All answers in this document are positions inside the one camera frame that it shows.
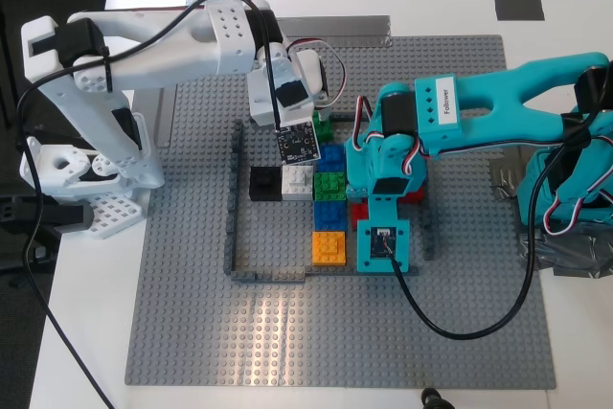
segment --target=label sticker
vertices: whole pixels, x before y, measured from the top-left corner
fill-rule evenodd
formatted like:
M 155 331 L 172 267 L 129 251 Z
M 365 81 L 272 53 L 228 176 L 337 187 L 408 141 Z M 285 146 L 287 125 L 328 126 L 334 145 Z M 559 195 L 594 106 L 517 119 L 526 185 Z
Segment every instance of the label sticker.
M 453 84 L 453 77 L 437 79 L 437 106 L 439 108 L 439 125 L 458 123 L 456 89 Z

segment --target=green lego brick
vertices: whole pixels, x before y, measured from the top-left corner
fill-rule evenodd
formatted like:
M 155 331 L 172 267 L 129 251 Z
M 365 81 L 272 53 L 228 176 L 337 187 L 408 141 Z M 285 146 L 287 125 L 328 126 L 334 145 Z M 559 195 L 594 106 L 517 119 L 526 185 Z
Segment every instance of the green lego brick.
M 319 114 L 313 116 L 313 124 L 315 125 L 315 136 L 317 136 L 317 142 L 326 143 L 334 139 L 332 134 L 332 122 L 327 119 L 323 122 L 319 120 Z
M 315 201 L 345 200 L 344 172 L 315 173 Z

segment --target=white lego brick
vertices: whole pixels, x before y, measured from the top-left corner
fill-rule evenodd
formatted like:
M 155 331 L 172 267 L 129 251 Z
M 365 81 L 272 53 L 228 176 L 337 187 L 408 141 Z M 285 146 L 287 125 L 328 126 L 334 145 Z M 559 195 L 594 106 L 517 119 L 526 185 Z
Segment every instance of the white lego brick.
M 313 200 L 314 167 L 283 166 L 281 177 L 281 194 L 283 200 Z

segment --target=wire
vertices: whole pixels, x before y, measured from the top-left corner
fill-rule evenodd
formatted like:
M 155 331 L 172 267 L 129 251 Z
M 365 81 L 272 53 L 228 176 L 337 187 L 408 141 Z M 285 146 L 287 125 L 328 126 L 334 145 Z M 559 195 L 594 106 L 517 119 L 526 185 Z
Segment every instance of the wire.
M 415 141 L 413 142 L 413 148 L 409 151 L 409 154 L 402 162 L 402 172 L 407 176 L 410 176 L 413 173 L 413 169 L 411 168 L 411 162 L 413 161 L 415 156 L 420 153 L 420 145 L 420 137 L 416 135 Z
M 607 138 L 606 136 L 595 136 L 592 139 L 605 141 L 608 145 L 613 147 L 613 141 Z M 613 173 L 613 165 L 601 177 L 599 177 L 590 187 L 587 188 L 586 196 L 592 193 L 597 187 L 599 187 L 604 181 L 606 181 L 611 176 L 612 173 Z M 606 196 L 605 193 L 601 193 L 601 194 L 604 195 L 604 197 L 608 199 L 608 196 Z M 571 214 L 571 220 L 568 223 L 568 225 L 564 227 L 562 230 L 558 230 L 554 232 L 551 230 L 550 219 L 554 211 L 559 207 L 561 203 L 556 193 L 556 199 L 554 200 L 554 203 L 552 204 L 552 206 L 550 206 L 547 209 L 547 211 L 545 212 L 545 215 L 543 216 L 543 228 L 545 229 L 545 232 L 547 232 L 552 237 L 556 237 L 558 235 L 563 235 L 573 230 L 573 227 L 575 227 L 575 225 L 579 221 L 579 213 L 581 211 L 581 207 L 583 206 L 584 201 L 585 201 L 585 197 L 581 197 L 577 200 L 577 202 L 575 203 L 575 206 L 573 207 L 573 212 Z
M 74 346 L 72 345 L 72 343 L 70 342 L 70 340 L 68 339 L 68 337 L 66 336 L 64 331 L 62 330 L 61 326 L 59 325 L 59 322 L 57 321 L 57 319 L 55 317 L 55 315 L 53 314 L 53 312 L 51 311 L 49 305 L 47 304 L 47 301 L 45 300 L 44 296 L 40 292 L 40 289 L 38 288 L 38 285 L 36 284 L 36 281 L 34 279 L 34 275 L 32 273 L 32 269 L 30 268 L 30 259 L 29 259 L 28 256 L 29 256 L 29 253 L 30 253 L 30 248 L 32 247 L 32 243 L 34 242 L 34 238 L 36 236 L 36 232 L 38 231 L 38 227 L 40 226 L 40 220 L 42 219 L 42 210 L 43 210 L 43 199 L 44 199 L 44 196 L 43 196 L 42 188 L 41 188 L 41 185 L 40 185 L 40 178 L 38 177 L 38 173 L 36 172 L 36 164 L 35 164 L 34 158 L 32 156 L 32 152 L 30 150 L 30 146 L 28 144 L 28 139 L 26 137 L 25 129 L 24 129 L 24 126 L 23 126 L 23 114 L 24 114 L 24 110 L 25 110 L 25 106 L 26 106 L 26 102 L 27 102 L 28 98 L 33 93 L 33 91 L 36 90 L 37 88 L 41 87 L 42 85 L 44 85 L 46 83 L 49 83 L 52 80 L 60 79 L 62 77 L 74 74 L 75 72 L 82 71 L 82 70 L 85 70 L 85 69 L 90 69 L 92 67 L 97 67 L 97 66 L 105 65 L 105 63 L 117 62 L 117 61 L 119 61 L 121 59 L 124 59 L 126 57 L 131 57 L 132 55 L 135 55 L 135 54 L 145 50 L 146 47 L 148 47 L 151 44 L 157 42 L 159 39 L 164 37 L 164 35 L 168 34 L 183 19 L 185 19 L 185 17 L 188 14 L 190 14 L 190 12 L 192 12 L 193 10 L 199 8 L 200 4 L 202 4 L 203 2 L 206 2 L 206 1 L 207 0 L 196 0 L 191 5 L 189 5 L 186 9 L 184 9 L 181 13 L 179 13 L 159 33 L 155 34 L 154 36 L 152 36 L 151 38 L 147 39 L 146 41 L 141 42 L 138 45 L 135 45 L 134 47 L 132 47 L 132 48 L 130 48 L 130 49 L 124 51 L 124 52 L 121 52 L 121 53 L 119 53 L 117 55 L 113 55 L 113 56 L 108 57 L 108 58 L 97 59 L 95 61 L 90 61 L 90 62 L 87 62 L 87 63 L 84 63 L 84 64 L 80 64 L 80 65 L 77 65 L 77 66 L 72 66 L 72 67 L 68 67 L 68 68 L 65 68 L 65 69 L 61 69 L 61 70 L 59 70 L 57 72 L 54 72 L 53 74 L 50 74 L 50 75 L 48 75 L 48 76 L 46 76 L 46 77 L 44 77 L 44 78 L 42 78 L 40 80 L 37 80 L 36 82 L 34 82 L 30 86 L 28 86 L 28 88 L 21 95 L 21 98 L 19 98 L 19 102 L 17 104 L 17 117 L 16 117 L 17 136 L 19 138 L 19 141 L 21 142 L 21 145 L 23 146 L 23 153 L 26 156 L 26 161 L 28 163 L 28 168 L 30 170 L 30 175 L 32 176 L 32 180 L 34 182 L 34 191 L 35 191 L 35 195 L 36 195 L 36 207 L 35 207 L 35 212 L 34 212 L 33 228 L 32 228 L 32 231 L 28 234 L 28 238 L 26 239 L 26 243 L 24 244 L 23 249 L 22 249 L 22 253 L 21 253 L 21 261 L 23 263 L 24 271 L 26 272 L 26 278 L 28 279 L 28 282 L 29 282 L 30 286 L 32 287 L 32 289 L 34 291 L 34 295 L 35 295 L 36 299 L 38 300 L 38 302 L 40 303 L 42 308 L 45 310 L 45 314 L 47 315 L 47 317 L 49 318 L 49 321 L 51 321 L 52 325 L 54 326 L 54 328 L 55 328 L 55 330 L 57 332 L 57 335 L 59 336 L 61 341 L 64 343 L 64 345 L 66 346 L 66 348 L 68 349 L 70 354 L 73 356 L 75 361 L 77 361 L 77 363 L 79 364 L 80 369 L 83 371 L 83 373 L 85 374 L 85 376 L 89 380 L 89 383 L 92 385 L 92 387 L 94 387 L 94 390 L 96 390 L 96 393 L 98 394 L 98 396 L 101 398 L 101 400 L 104 402 L 106 407 L 108 407 L 109 409 L 114 409 L 113 404 L 111 403 L 109 398 L 106 396 L 106 394 L 104 393 L 104 391 L 102 390 L 102 388 L 100 387 L 100 385 L 98 384 L 96 379 L 92 376 L 92 374 L 90 373 L 89 369 L 87 369 L 87 366 L 85 365 L 83 360 L 80 358 L 77 350 L 74 348 Z M 264 55 L 265 55 L 266 61 L 268 63 L 272 62 L 271 55 L 270 55 L 270 37 L 269 37 L 269 34 L 268 34 L 268 29 L 266 27 L 266 23 L 265 23 L 263 14 L 261 13 L 260 9 L 258 9 L 258 7 L 252 2 L 252 0 L 240 0 L 240 1 L 242 1 L 244 4 L 249 6 L 253 11 L 255 11 L 257 13 L 256 17 L 258 18 L 258 21 L 260 22 L 260 27 L 261 27 L 261 32 L 262 32 Z M 272 66 L 269 65 L 269 66 L 266 66 L 266 67 L 267 67 L 267 74 L 268 74 L 268 84 L 270 86 L 270 96 L 271 96 L 271 99 L 272 99 L 272 102 L 273 102 L 273 104 L 272 104 L 272 106 L 273 106 L 273 113 L 275 115 L 275 127 L 276 127 L 277 130 L 279 130 L 279 126 L 281 124 L 281 118 L 279 116 L 279 108 L 275 104 L 275 102 L 277 101 L 277 96 L 276 96 L 275 81 L 274 81 Z
M 402 292 L 404 293 L 406 299 L 409 301 L 409 304 L 413 308 L 413 310 L 417 313 L 422 322 L 431 330 L 436 332 L 438 335 L 442 337 L 446 337 L 447 339 L 452 340 L 474 340 L 490 335 L 504 326 L 506 326 L 517 314 L 520 308 L 523 306 L 526 297 L 528 296 L 528 291 L 530 290 L 530 285 L 532 283 L 534 264 L 535 264 L 535 251 L 534 251 L 534 215 L 536 212 L 536 200 L 538 198 L 538 194 L 540 192 L 547 175 L 552 170 L 552 168 L 559 162 L 562 158 L 562 155 L 566 153 L 568 147 L 562 146 L 559 150 L 554 154 L 552 161 L 545 167 L 545 169 L 538 175 L 536 182 L 534 183 L 533 191 L 530 195 L 530 203 L 528 206 L 528 260 L 526 263 L 526 273 L 524 275 L 524 282 L 521 286 L 521 290 L 519 291 L 519 295 L 517 296 L 513 306 L 509 310 L 509 312 L 503 316 L 499 321 L 489 326 L 488 328 L 478 330 L 476 332 L 469 333 L 457 333 L 450 332 L 448 330 L 442 329 L 433 323 L 430 318 L 426 316 L 426 314 L 421 310 L 418 303 L 415 301 L 413 296 L 411 295 L 411 291 L 409 290 L 409 286 L 407 286 L 404 281 L 404 277 L 402 276 L 402 272 L 400 271 L 400 267 L 398 266 L 398 262 L 396 258 L 391 257 L 390 261 L 392 262 L 392 267 L 394 268 L 394 273 L 400 283 L 400 287 Z
M 599 194 L 602 195 L 609 203 L 613 205 L 613 195 L 611 195 L 607 191 L 599 191 Z
M 366 115 L 368 116 L 368 120 L 370 120 L 373 117 L 373 110 L 371 109 L 371 104 L 369 103 L 368 98 L 366 98 L 365 96 L 359 95 L 355 99 L 355 118 L 353 119 L 353 132 L 352 132 L 353 148 L 358 152 L 362 150 L 362 147 L 357 142 L 357 138 L 359 136 L 360 124 L 362 123 L 362 108 L 363 107 L 366 107 Z M 370 133 L 366 135 L 366 139 L 364 143 L 368 143 L 374 137 L 382 138 L 383 133 L 380 133 L 378 131 L 371 131 Z
M 343 78 L 341 80 L 341 86 L 338 89 L 338 92 L 336 93 L 336 96 L 334 97 L 332 102 L 329 102 L 329 103 L 323 104 L 323 105 L 315 104 L 315 109 L 317 109 L 317 110 L 319 110 L 319 109 L 326 109 L 328 107 L 332 107 L 333 105 L 335 105 L 338 102 L 338 100 L 341 99 L 341 95 L 345 91 L 345 87 L 347 86 L 347 79 L 348 79 L 347 66 L 345 65 L 345 62 L 343 62 L 343 59 L 338 55 L 338 53 L 336 53 L 336 50 L 334 50 L 329 43 L 327 43 L 325 40 L 322 40 L 321 38 L 306 37 L 306 38 L 299 38 L 298 40 L 294 40 L 287 47 L 287 52 L 289 53 L 289 51 L 293 47 L 296 47 L 296 46 L 299 46 L 299 45 L 307 45 L 308 43 L 321 43 L 322 45 L 324 45 L 326 48 L 328 48 L 332 52 L 334 57 L 336 57 L 336 60 L 338 60 L 338 62 L 341 65 L 341 68 L 343 69 Z M 302 73 L 302 66 L 300 66 L 300 61 L 299 61 L 299 67 L 300 67 L 300 70 L 301 70 L 301 73 Z

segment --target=red lego brick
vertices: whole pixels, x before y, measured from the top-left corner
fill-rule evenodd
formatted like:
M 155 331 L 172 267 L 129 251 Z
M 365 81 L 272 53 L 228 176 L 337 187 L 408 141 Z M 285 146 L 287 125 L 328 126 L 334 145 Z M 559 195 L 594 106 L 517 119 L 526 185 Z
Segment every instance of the red lego brick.
M 398 203 L 417 204 L 423 201 L 423 186 L 417 192 L 409 192 L 403 198 L 398 199 Z
M 357 230 L 357 221 L 368 219 L 368 203 L 352 204 L 352 228 Z

